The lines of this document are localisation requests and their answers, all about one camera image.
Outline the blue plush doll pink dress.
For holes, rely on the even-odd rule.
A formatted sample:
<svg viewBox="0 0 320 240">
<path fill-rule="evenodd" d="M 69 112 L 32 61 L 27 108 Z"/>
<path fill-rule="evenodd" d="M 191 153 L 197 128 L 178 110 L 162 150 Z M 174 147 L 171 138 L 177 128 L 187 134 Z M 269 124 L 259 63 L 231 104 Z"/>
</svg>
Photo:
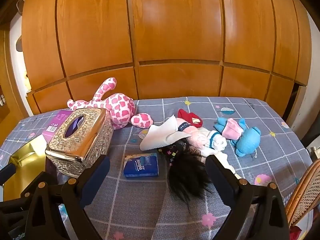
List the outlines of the blue plush doll pink dress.
<svg viewBox="0 0 320 240">
<path fill-rule="evenodd" d="M 219 117 L 215 129 L 235 147 L 235 154 L 244 157 L 252 154 L 261 141 L 261 131 L 257 127 L 247 128 L 244 118 L 238 121 L 233 118 Z"/>
</svg>

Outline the red sock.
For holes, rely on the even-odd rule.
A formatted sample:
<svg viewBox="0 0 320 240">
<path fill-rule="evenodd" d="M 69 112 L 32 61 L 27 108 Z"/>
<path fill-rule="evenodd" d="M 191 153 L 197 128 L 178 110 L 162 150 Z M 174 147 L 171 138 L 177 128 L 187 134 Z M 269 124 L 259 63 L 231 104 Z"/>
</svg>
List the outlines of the red sock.
<svg viewBox="0 0 320 240">
<path fill-rule="evenodd" d="M 179 109 L 177 116 L 196 128 L 200 128 L 203 125 L 203 120 L 193 112 L 187 113 L 185 110 Z"/>
</svg>

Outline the blue tissue packet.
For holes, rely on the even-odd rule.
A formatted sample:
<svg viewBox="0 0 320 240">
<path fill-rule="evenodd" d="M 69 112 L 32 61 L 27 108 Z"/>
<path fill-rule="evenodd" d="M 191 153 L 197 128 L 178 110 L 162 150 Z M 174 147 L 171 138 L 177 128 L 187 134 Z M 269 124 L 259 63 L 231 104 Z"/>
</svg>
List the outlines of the blue tissue packet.
<svg viewBox="0 0 320 240">
<path fill-rule="evenodd" d="M 156 153 L 128 155 L 124 158 L 125 178 L 157 177 L 159 175 Z"/>
</svg>

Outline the white cloth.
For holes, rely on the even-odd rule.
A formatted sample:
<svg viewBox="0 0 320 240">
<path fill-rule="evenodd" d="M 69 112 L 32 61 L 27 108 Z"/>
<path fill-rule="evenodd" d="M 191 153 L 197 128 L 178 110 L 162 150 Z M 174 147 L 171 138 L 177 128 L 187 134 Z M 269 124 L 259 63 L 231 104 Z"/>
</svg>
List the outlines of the white cloth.
<svg viewBox="0 0 320 240">
<path fill-rule="evenodd" d="M 162 148 L 190 136 L 190 134 L 178 130 L 177 119 L 172 115 L 161 126 L 150 126 L 147 135 L 140 143 L 140 150 L 148 151 Z"/>
</svg>

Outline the pink fluffy sock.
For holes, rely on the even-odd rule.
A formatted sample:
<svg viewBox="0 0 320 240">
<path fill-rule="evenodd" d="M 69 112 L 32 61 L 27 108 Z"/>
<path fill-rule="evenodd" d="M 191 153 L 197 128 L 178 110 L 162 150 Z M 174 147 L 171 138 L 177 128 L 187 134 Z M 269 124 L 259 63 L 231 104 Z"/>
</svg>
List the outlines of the pink fluffy sock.
<svg viewBox="0 0 320 240">
<path fill-rule="evenodd" d="M 209 145 L 208 137 L 205 136 L 198 128 L 187 122 L 181 123 L 178 127 L 178 131 L 189 135 L 189 137 L 187 137 L 187 141 L 194 148 L 203 149 L 204 146 L 207 147 Z"/>
</svg>

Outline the gold tray box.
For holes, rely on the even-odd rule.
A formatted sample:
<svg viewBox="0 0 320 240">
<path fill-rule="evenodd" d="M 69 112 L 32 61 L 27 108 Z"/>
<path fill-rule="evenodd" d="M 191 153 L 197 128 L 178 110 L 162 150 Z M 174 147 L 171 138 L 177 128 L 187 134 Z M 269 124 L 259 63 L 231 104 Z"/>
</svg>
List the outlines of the gold tray box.
<svg viewBox="0 0 320 240">
<path fill-rule="evenodd" d="M 46 170 L 46 147 L 46 140 L 43 135 L 39 135 L 9 158 L 8 164 L 16 165 L 16 173 L 3 184 L 4 201 L 20 198 L 27 186 Z"/>
</svg>

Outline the wicker chair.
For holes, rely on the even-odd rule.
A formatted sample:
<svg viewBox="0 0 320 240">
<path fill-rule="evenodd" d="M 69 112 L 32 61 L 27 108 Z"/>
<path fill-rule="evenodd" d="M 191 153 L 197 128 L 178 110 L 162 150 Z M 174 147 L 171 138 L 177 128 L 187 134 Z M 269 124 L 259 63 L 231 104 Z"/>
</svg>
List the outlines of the wicker chair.
<svg viewBox="0 0 320 240">
<path fill-rule="evenodd" d="M 287 202 L 285 211 L 289 227 L 295 226 L 309 211 L 319 204 L 319 165 L 319 159 L 312 163 Z"/>
</svg>

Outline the purple cardboard box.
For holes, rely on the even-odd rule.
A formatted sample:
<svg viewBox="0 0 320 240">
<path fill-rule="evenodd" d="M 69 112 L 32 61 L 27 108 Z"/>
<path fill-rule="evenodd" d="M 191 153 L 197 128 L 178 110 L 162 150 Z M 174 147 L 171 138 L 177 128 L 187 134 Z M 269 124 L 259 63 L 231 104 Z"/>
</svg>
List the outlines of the purple cardboard box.
<svg viewBox="0 0 320 240">
<path fill-rule="evenodd" d="M 51 117 L 45 125 L 45 129 L 42 131 L 42 135 L 47 143 L 49 143 L 60 128 L 62 123 L 71 115 L 73 111 L 70 109 L 62 109 L 57 112 L 57 114 Z"/>
</svg>

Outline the ornate silver tissue box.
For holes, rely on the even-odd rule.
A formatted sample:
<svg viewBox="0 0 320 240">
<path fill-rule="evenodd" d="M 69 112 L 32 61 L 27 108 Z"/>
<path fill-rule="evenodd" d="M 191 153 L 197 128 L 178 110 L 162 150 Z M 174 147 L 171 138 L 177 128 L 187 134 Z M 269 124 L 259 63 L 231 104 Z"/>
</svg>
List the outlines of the ornate silver tissue box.
<svg viewBox="0 0 320 240">
<path fill-rule="evenodd" d="M 77 109 L 53 135 L 46 156 L 59 172 L 78 178 L 102 154 L 107 154 L 112 135 L 113 127 L 106 109 Z"/>
</svg>

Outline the grey checked bed sheet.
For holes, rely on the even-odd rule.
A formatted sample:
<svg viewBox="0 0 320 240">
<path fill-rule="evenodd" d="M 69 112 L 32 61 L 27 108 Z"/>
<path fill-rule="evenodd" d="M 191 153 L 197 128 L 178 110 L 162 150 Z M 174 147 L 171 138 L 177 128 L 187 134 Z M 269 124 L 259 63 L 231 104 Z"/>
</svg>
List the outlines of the grey checked bed sheet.
<svg viewBox="0 0 320 240">
<path fill-rule="evenodd" d="M 1 146 L 1 239 L 288 239 L 288 197 L 311 158 L 258 99 L 135 101 L 155 123 L 111 127 L 102 108 L 20 121 Z"/>
</svg>

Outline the pink white giraffe plush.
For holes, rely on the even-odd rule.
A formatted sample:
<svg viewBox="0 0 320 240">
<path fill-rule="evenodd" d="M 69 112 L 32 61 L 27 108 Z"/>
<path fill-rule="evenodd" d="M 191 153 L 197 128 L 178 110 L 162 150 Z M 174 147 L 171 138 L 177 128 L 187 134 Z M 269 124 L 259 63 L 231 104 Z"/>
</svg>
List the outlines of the pink white giraffe plush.
<svg viewBox="0 0 320 240">
<path fill-rule="evenodd" d="M 104 108 L 110 115 L 113 129 L 121 129 L 128 124 L 138 128 L 149 128 L 153 125 L 153 119 L 148 113 L 136 113 L 136 105 L 132 98 L 123 93 L 115 93 L 106 99 L 102 99 L 106 92 L 115 89 L 117 80 L 114 77 L 106 79 L 95 92 L 91 101 L 72 100 L 67 101 L 71 110 L 80 108 Z"/>
</svg>

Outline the wooden wardrobe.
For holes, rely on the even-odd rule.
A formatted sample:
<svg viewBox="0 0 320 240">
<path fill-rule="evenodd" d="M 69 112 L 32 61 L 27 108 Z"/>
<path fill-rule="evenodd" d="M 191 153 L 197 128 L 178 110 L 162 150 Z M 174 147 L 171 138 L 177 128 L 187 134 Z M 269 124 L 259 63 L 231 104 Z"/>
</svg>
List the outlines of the wooden wardrobe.
<svg viewBox="0 0 320 240">
<path fill-rule="evenodd" d="M 300 0 L 25 0 L 22 46 L 34 114 L 115 77 L 133 99 L 255 98 L 283 115 L 311 64 Z"/>
</svg>

